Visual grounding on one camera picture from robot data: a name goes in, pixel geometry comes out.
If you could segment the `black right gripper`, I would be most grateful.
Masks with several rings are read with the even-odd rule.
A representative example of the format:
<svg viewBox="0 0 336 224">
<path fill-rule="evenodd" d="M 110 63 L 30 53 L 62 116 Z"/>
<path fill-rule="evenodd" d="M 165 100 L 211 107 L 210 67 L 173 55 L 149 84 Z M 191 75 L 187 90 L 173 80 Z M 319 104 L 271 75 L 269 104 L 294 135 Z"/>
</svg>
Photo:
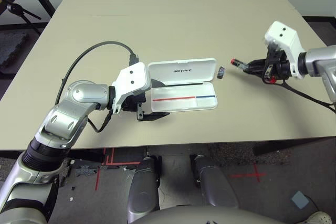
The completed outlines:
<svg viewBox="0 0 336 224">
<path fill-rule="evenodd" d="M 290 63 L 284 50 L 276 46 L 268 46 L 266 59 L 257 59 L 248 63 L 244 73 L 263 75 L 263 82 L 275 84 L 278 80 L 288 80 L 290 77 Z"/>
</svg>

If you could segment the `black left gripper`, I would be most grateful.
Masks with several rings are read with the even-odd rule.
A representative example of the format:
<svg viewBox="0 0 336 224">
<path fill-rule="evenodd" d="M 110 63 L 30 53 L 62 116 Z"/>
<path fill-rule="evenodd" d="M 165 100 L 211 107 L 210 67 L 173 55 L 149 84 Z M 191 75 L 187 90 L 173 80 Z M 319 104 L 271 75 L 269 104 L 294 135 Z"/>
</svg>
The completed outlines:
<svg viewBox="0 0 336 224">
<path fill-rule="evenodd" d="M 166 85 L 159 80 L 151 79 L 151 87 L 166 87 Z M 146 97 L 144 92 L 138 95 L 130 95 L 124 100 L 122 104 L 122 110 L 137 112 L 137 120 L 139 122 L 155 121 L 170 115 L 169 112 L 152 112 L 150 114 L 145 114 L 142 109 L 142 103 L 145 102 Z"/>
</svg>

